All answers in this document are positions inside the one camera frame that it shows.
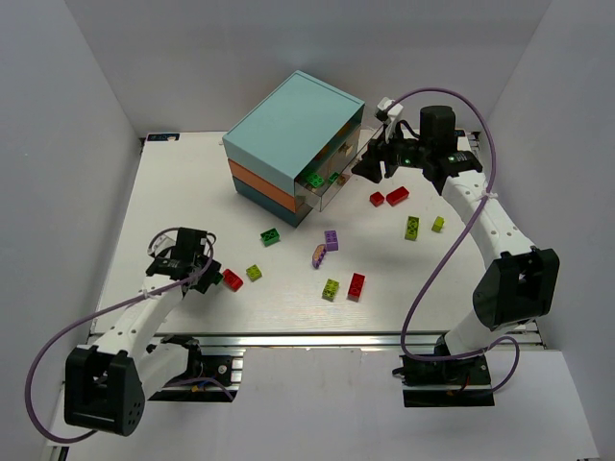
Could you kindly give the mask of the green 2x4 lego brick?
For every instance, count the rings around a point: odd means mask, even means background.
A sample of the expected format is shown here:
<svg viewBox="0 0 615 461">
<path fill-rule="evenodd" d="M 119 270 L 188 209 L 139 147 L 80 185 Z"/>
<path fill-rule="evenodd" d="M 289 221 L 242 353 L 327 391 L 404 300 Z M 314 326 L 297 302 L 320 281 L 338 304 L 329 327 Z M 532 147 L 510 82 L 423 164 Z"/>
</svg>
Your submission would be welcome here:
<svg viewBox="0 0 615 461">
<path fill-rule="evenodd" d="M 321 176 L 311 170 L 304 172 L 302 174 L 302 179 L 313 188 L 319 188 L 325 182 Z"/>
</svg>

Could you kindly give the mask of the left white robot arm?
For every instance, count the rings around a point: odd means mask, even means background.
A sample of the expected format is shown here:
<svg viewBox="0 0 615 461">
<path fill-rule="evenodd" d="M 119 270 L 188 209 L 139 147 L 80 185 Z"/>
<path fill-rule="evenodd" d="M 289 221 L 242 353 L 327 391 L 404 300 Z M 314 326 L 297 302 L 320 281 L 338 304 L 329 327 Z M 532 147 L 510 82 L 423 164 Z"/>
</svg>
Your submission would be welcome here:
<svg viewBox="0 0 615 461">
<path fill-rule="evenodd" d="M 166 384 L 204 370 L 195 338 L 154 336 L 190 291 L 204 294 L 222 279 L 214 234 L 179 228 L 173 245 L 152 253 L 143 287 L 111 328 L 66 359 L 63 418 L 68 425 L 131 435 L 145 403 Z"/>
</svg>

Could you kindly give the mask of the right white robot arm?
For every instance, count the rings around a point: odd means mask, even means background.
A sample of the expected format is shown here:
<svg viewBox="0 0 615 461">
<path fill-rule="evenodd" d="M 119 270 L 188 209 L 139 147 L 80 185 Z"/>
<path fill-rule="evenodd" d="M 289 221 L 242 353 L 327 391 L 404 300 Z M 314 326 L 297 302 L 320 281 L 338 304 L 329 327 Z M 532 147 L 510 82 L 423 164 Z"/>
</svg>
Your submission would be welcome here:
<svg viewBox="0 0 615 461">
<path fill-rule="evenodd" d="M 373 183 L 398 168 L 421 170 L 464 223 L 480 250 L 485 273 L 472 310 L 439 340 L 435 354 L 461 359 L 486 352 L 509 328 L 549 313 L 559 270 L 552 249 L 538 249 L 492 194 L 479 159 L 457 145 L 455 113 L 447 106 L 420 111 L 419 133 L 406 138 L 402 106 L 384 98 L 376 116 L 382 132 L 371 139 L 352 172 Z"/>
</svg>

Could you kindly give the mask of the dark green 2x2 lego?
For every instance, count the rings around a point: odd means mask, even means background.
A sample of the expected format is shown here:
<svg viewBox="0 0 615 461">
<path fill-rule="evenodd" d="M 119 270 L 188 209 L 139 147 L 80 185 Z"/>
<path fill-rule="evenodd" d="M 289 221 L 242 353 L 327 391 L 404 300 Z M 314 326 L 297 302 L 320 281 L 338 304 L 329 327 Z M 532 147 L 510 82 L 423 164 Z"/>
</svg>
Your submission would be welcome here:
<svg viewBox="0 0 615 461">
<path fill-rule="evenodd" d="M 260 240 L 264 247 L 269 247 L 280 241 L 280 234 L 276 228 L 266 230 L 260 234 Z"/>
</svg>

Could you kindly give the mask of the red curved lego piece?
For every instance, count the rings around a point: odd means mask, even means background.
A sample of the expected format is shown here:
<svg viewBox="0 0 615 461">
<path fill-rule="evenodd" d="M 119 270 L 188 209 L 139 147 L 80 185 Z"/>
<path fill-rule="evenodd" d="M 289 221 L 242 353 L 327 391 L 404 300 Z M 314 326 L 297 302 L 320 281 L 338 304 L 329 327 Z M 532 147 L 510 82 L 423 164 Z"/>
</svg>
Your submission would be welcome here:
<svg viewBox="0 0 615 461">
<path fill-rule="evenodd" d="M 222 273 L 222 276 L 223 276 L 223 281 L 226 284 L 226 286 L 234 292 L 238 291 L 243 285 L 242 278 L 239 277 L 231 269 L 225 269 Z"/>
</svg>

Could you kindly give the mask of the red long lego brick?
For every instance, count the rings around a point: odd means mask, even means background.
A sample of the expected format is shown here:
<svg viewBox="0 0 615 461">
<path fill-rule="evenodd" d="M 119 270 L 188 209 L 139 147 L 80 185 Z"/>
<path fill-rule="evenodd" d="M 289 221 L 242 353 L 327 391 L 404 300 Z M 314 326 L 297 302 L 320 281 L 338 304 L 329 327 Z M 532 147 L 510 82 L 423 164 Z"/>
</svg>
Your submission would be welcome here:
<svg viewBox="0 0 615 461">
<path fill-rule="evenodd" d="M 405 201 L 408 197 L 409 191 L 404 186 L 400 186 L 388 193 L 385 196 L 385 200 L 390 206 L 396 206 L 399 203 Z"/>
</svg>

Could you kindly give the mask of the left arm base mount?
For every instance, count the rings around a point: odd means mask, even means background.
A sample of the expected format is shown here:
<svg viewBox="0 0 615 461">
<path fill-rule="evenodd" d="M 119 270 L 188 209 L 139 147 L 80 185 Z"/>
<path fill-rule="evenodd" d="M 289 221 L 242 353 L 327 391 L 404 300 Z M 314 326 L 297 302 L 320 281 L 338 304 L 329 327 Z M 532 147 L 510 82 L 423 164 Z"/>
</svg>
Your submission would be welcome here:
<svg viewBox="0 0 615 461">
<path fill-rule="evenodd" d="M 168 335 L 147 346 L 148 353 L 158 345 L 182 346 L 188 350 L 186 370 L 171 379 L 149 401 L 232 402 L 241 380 L 242 357 L 237 353 L 203 348 L 186 335 Z"/>
</svg>

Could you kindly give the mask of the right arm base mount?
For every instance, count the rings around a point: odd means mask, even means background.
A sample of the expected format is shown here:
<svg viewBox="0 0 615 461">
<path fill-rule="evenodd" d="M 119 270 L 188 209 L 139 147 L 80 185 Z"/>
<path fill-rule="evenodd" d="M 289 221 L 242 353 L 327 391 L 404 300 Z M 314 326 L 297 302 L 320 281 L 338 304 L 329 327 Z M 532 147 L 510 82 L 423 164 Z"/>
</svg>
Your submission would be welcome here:
<svg viewBox="0 0 615 461">
<path fill-rule="evenodd" d="M 403 383 L 406 408 L 492 407 L 495 405 L 486 358 L 434 361 L 448 351 L 439 338 L 429 361 L 401 356 L 401 366 L 392 371 Z"/>
</svg>

